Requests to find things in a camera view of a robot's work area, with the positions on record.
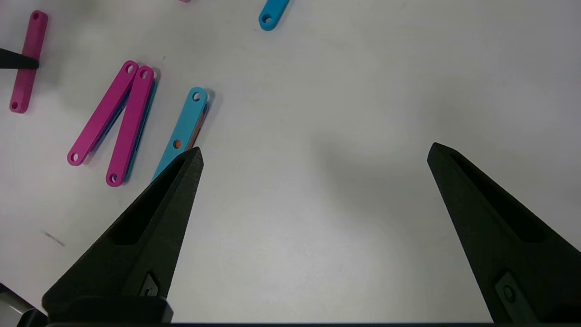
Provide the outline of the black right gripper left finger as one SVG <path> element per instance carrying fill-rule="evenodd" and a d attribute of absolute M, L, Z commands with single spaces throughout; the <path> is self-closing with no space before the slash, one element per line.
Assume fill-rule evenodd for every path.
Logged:
<path fill-rule="evenodd" d="M 170 321 L 167 302 L 204 162 L 172 162 L 44 294 L 50 321 Z"/>

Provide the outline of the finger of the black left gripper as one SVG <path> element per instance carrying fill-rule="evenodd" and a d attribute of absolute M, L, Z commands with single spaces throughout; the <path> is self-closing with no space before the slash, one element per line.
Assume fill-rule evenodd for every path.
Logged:
<path fill-rule="evenodd" d="M 0 69 L 38 69 L 35 58 L 0 48 Z"/>

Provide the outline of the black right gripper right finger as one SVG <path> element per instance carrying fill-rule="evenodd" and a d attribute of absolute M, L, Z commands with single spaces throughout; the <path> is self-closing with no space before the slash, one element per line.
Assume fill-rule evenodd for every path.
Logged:
<path fill-rule="evenodd" d="M 427 162 L 492 320 L 579 322 L 579 250 L 453 148 Z"/>

